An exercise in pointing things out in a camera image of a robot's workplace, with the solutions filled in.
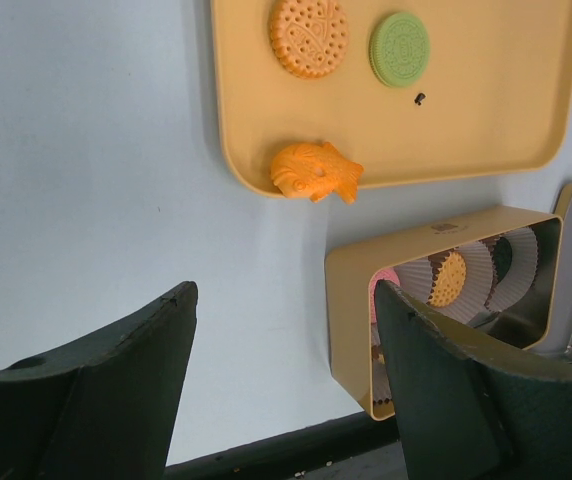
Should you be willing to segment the black sandwich cookie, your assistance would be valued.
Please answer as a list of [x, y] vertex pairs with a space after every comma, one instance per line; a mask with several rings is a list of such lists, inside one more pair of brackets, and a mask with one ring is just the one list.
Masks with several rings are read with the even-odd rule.
[[512, 258], [513, 252], [510, 241], [505, 236], [499, 237], [492, 252], [498, 282], [501, 282], [510, 270]]

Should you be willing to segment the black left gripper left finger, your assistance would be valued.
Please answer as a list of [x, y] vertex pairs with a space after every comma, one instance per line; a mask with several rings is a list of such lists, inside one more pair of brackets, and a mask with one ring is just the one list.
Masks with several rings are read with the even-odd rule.
[[197, 318], [183, 282], [138, 311], [0, 369], [0, 479], [159, 479]]

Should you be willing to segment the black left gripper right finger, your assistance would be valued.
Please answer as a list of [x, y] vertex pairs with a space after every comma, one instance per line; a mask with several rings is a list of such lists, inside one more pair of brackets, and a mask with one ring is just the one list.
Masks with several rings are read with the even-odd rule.
[[375, 305], [410, 478], [572, 479], [572, 364], [433, 312], [388, 281]]

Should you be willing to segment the pink sandwich cookie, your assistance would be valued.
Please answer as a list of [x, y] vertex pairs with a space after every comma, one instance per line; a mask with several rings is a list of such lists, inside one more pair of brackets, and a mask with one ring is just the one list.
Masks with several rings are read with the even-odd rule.
[[376, 318], [376, 306], [375, 306], [375, 288], [379, 281], [388, 281], [392, 282], [394, 285], [399, 286], [400, 280], [399, 276], [395, 272], [395, 270], [391, 267], [383, 268], [378, 270], [370, 279], [369, 282], [369, 318], [370, 323], [374, 324], [377, 322]]

